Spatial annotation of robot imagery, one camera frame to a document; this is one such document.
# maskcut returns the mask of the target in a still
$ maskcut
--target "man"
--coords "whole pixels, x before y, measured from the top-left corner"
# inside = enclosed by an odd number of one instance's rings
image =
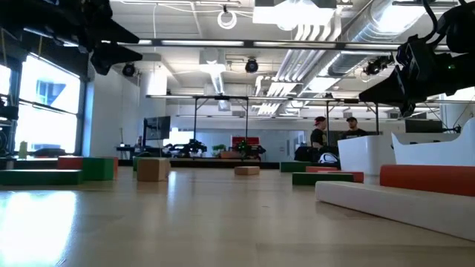
[[[323,148],[327,144],[327,136],[325,135],[325,129],[327,129],[327,119],[324,116],[318,116],[315,118],[315,130],[310,135],[310,143],[312,148]]]
[[[350,117],[347,119],[348,127],[350,129],[343,133],[341,136],[342,139],[351,139],[360,136],[366,136],[368,133],[360,128],[358,128],[358,120],[355,117]]]

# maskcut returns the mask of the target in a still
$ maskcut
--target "white wall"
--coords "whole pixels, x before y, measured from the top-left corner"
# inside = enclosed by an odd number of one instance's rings
[[[125,144],[137,141],[139,97],[140,89],[116,71],[95,75],[94,89],[90,86],[86,93],[83,155],[116,156],[121,128]]]

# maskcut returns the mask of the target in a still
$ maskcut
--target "orange block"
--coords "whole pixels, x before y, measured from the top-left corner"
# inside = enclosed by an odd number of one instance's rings
[[[336,167],[317,167],[317,166],[307,166],[305,167],[305,172],[319,172],[319,171],[337,171]]]
[[[60,156],[58,157],[59,170],[82,170],[82,156]]]
[[[380,184],[475,197],[475,167],[384,165],[381,167]]]
[[[352,174],[353,175],[353,182],[363,183],[363,181],[364,181],[364,172],[362,172],[362,171],[324,171],[324,172],[326,172],[326,173],[337,172],[339,174]]]

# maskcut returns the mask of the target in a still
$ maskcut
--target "television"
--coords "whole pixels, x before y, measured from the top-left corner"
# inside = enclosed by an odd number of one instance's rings
[[[443,133],[439,120],[406,119],[406,133]]]
[[[143,120],[144,137],[147,140],[170,138],[170,116],[147,118]]]

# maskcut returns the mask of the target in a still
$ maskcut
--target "white panel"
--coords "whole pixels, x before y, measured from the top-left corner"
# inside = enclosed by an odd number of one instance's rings
[[[456,137],[455,134],[440,134]],[[475,118],[469,119],[458,138],[450,142],[403,145],[393,135],[397,164],[475,166]]]
[[[317,182],[316,199],[475,241],[475,198],[425,191]]]

